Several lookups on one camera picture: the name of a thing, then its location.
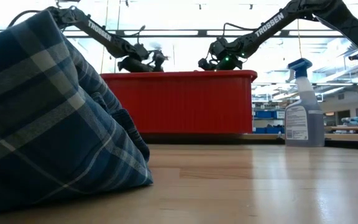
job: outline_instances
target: ceiling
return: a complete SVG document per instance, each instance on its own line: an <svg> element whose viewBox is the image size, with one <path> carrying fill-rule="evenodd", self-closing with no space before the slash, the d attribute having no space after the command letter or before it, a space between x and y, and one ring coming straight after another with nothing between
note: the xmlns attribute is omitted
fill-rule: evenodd
<svg viewBox="0 0 358 224"><path fill-rule="evenodd" d="M161 33L168 34L172 29L222 29L225 22L255 28L261 22L265 22L274 15L288 0L227 0L225 4L213 0L81 0L76 3L61 3L62 7L77 5L85 13L91 14L92 19L107 29L139 29L146 25L147 29L163 29ZM358 0L344 0L351 12L358 18ZM5 29L8 23L18 13L28 9L45 9L55 5L55 0L0 0L0 30ZM294 21L286 29L296 30L297 22ZM319 22L300 20L300 30L319 29L328 30ZM255 82L259 83L283 83L289 78L286 70L288 63L303 57L313 62L310 79L319 82L329 76L349 70L358 65L357 61L349 61L340 56L346 52L352 53L350 42L346 39L320 38L315 33L315 38L271 38L260 46L260 49L243 65L244 69L255 70L259 77ZM95 69L101 72L119 72L116 64L121 59L110 60L109 55L103 51L103 47L93 39L70 39L81 53L91 62ZM136 39L127 39L135 43ZM197 61L205 57L208 47L214 38L142 38L140 40L148 49L158 43L162 46L164 54L170 56L170 60L164 63L166 71L199 70ZM349 78L357 78L344 73L328 82L350 82ZM261 89L259 92L268 93L278 89Z"/></svg>

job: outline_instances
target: spray bottle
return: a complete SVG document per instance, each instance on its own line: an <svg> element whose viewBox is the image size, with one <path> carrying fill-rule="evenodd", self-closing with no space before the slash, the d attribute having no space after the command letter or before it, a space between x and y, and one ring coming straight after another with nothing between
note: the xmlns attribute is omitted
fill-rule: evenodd
<svg viewBox="0 0 358 224"><path fill-rule="evenodd" d="M287 146L324 146L323 112L307 74L307 69L312 65L305 58L288 64L288 68L295 71L295 83L298 85L300 100L285 108L285 144Z"/></svg>

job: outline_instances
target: blue bin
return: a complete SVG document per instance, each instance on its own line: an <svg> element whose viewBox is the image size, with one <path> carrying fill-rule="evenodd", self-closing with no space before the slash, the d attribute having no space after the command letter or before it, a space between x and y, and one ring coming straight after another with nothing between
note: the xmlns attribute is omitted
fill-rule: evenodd
<svg viewBox="0 0 358 224"><path fill-rule="evenodd" d="M266 128L267 134L278 134L280 131L282 131L282 128Z"/></svg>
<svg viewBox="0 0 358 224"><path fill-rule="evenodd" d="M256 128L255 134L266 134L266 128Z"/></svg>
<svg viewBox="0 0 358 224"><path fill-rule="evenodd" d="M272 111L256 111L255 112L256 118L273 118Z"/></svg>

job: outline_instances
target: bottle label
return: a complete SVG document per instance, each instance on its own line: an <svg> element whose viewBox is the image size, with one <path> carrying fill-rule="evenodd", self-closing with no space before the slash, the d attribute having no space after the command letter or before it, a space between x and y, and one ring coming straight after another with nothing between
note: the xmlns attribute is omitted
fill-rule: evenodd
<svg viewBox="0 0 358 224"><path fill-rule="evenodd" d="M308 119L303 106L294 106L285 115L285 138L290 140L309 140Z"/></svg>

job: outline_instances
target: plaid cloth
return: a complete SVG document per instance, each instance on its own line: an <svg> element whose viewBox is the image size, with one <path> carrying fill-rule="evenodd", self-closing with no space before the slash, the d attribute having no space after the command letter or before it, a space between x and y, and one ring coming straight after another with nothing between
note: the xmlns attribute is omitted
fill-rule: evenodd
<svg viewBox="0 0 358 224"><path fill-rule="evenodd" d="M152 183L131 117L47 11L0 33L0 211Z"/></svg>

